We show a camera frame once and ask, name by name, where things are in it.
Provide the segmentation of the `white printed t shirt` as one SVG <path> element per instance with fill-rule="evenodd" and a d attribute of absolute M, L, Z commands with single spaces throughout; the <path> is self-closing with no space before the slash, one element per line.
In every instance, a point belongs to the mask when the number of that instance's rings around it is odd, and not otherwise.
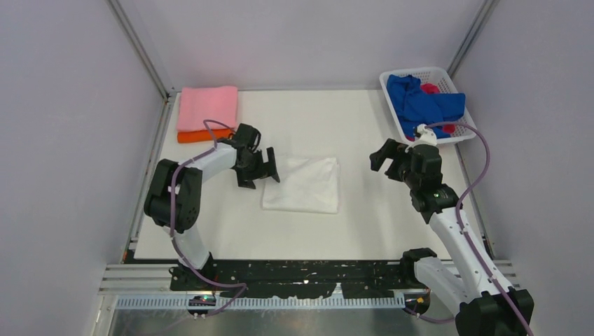
<path fill-rule="evenodd" d="M 335 157 L 276 159 L 280 182 L 265 182 L 262 208 L 312 214 L 337 214 L 340 165 Z"/>

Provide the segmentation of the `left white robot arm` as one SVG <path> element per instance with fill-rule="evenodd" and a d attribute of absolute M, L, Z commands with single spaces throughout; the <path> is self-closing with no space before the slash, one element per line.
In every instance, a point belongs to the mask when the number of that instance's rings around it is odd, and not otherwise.
<path fill-rule="evenodd" d="M 221 172 L 235 172 L 240 188 L 255 189 L 259 179 L 280 181 L 275 150 L 260 149 L 262 135 L 241 123 L 228 137 L 213 138 L 212 147 L 183 162 L 162 159 L 146 194 L 144 214 L 168 233 L 179 263 L 188 270 L 188 280 L 199 290 L 216 282 L 212 253 L 205 246 L 197 226 L 202 186 Z"/>

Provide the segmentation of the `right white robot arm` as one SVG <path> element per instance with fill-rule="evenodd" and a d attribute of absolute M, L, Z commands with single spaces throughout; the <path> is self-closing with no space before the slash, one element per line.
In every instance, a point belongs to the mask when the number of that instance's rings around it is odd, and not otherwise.
<path fill-rule="evenodd" d="M 472 188 L 458 195 L 444 183 L 431 126 L 421 124 L 413 134 L 410 144 L 387 139 L 370 154 L 371 170 L 377 172 L 391 160 L 386 177 L 407 185 L 413 208 L 437 234 L 457 271 L 448 270 L 431 249 L 417 248 L 402 255 L 402 282 L 433 292 L 453 315 L 458 335 L 533 335 L 532 296 L 515 289 L 496 266 L 463 209 Z"/>

